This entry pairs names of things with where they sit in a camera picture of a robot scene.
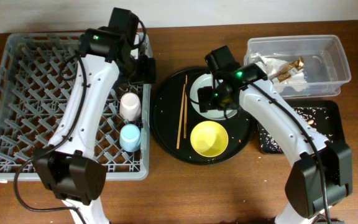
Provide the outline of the gold snack wrapper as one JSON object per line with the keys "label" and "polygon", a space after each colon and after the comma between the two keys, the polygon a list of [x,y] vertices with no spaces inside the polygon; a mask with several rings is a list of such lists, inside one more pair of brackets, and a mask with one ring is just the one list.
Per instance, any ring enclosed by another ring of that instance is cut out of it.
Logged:
{"label": "gold snack wrapper", "polygon": [[301,72],[305,67],[305,62],[303,57],[300,57],[298,60],[285,64],[280,71],[278,71],[273,78],[276,78],[279,82],[296,75]]}

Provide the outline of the yellow bowl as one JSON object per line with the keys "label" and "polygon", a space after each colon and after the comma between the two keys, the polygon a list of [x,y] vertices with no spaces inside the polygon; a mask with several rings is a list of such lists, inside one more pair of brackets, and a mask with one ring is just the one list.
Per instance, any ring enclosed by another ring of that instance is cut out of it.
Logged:
{"label": "yellow bowl", "polygon": [[197,154],[203,157],[217,157],[226,150],[229,136],[221,124],[203,121],[192,129],[190,143]]}

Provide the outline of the grey plate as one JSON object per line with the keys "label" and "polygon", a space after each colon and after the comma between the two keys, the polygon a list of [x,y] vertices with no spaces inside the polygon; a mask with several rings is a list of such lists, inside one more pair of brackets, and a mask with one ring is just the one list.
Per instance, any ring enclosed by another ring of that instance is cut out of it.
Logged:
{"label": "grey plate", "polygon": [[215,96],[213,96],[213,77],[210,73],[202,73],[195,81],[191,84],[190,98],[198,102],[198,104],[191,102],[194,110],[202,117],[214,120],[222,121],[226,118],[232,119],[237,118],[239,113],[235,109],[230,110],[219,110],[216,106]]}

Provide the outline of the pink cup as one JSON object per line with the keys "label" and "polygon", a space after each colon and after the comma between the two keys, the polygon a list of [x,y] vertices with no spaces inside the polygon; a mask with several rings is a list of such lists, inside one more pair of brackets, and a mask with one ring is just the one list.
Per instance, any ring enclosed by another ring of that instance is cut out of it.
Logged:
{"label": "pink cup", "polygon": [[135,93],[123,94],[120,100],[119,114],[124,120],[137,120],[141,114],[140,98]]}

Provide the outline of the food scraps and rice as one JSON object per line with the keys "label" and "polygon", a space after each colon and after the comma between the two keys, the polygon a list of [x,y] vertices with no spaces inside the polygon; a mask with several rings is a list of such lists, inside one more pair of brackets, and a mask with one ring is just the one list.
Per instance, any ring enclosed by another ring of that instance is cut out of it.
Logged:
{"label": "food scraps and rice", "polygon": [[[336,138],[333,119],[327,108],[294,107],[294,110],[317,132],[326,136],[331,142]],[[268,131],[258,124],[260,150],[264,154],[282,154],[282,149]]]}

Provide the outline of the white napkin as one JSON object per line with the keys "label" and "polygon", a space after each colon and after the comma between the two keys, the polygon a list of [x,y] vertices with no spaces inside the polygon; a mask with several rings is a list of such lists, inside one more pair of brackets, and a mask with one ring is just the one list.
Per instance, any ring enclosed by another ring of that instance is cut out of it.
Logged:
{"label": "white napkin", "polygon": [[256,65],[267,74],[269,80],[273,81],[273,85],[279,93],[281,93],[285,87],[291,87],[297,92],[307,89],[309,84],[306,81],[304,69],[283,82],[279,82],[276,78],[273,78],[273,76],[287,63],[290,62],[277,58],[261,57]]}

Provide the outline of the blue cup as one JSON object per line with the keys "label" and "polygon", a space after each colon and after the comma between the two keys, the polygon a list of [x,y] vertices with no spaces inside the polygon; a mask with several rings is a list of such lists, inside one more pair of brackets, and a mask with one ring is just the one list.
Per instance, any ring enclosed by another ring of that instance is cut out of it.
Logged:
{"label": "blue cup", "polygon": [[127,152],[135,152],[140,149],[140,129],[134,124],[122,127],[119,136],[121,148]]}

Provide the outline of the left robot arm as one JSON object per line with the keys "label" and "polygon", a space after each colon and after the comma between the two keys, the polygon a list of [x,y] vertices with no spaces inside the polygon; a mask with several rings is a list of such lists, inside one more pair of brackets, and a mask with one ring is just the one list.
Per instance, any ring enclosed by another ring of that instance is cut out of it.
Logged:
{"label": "left robot arm", "polygon": [[28,161],[75,223],[109,223],[100,198],[108,169],[93,158],[94,144],[111,90],[156,81],[155,59],[131,53],[144,45],[135,40],[143,27],[133,12],[115,7],[107,26],[80,36],[73,55],[79,67],[63,118],[47,146]]}

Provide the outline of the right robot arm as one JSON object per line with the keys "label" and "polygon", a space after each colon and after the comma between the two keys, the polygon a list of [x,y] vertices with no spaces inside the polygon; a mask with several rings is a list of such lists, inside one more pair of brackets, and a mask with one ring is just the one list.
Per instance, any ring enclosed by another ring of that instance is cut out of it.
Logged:
{"label": "right robot arm", "polygon": [[274,223],[331,223],[330,207],[350,196],[352,151],[314,130],[276,92],[256,64],[244,67],[224,45],[205,56],[212,75],[210,102],[220,110],[244,110],[274,138],[291,172],[285,185],[288,204]]}

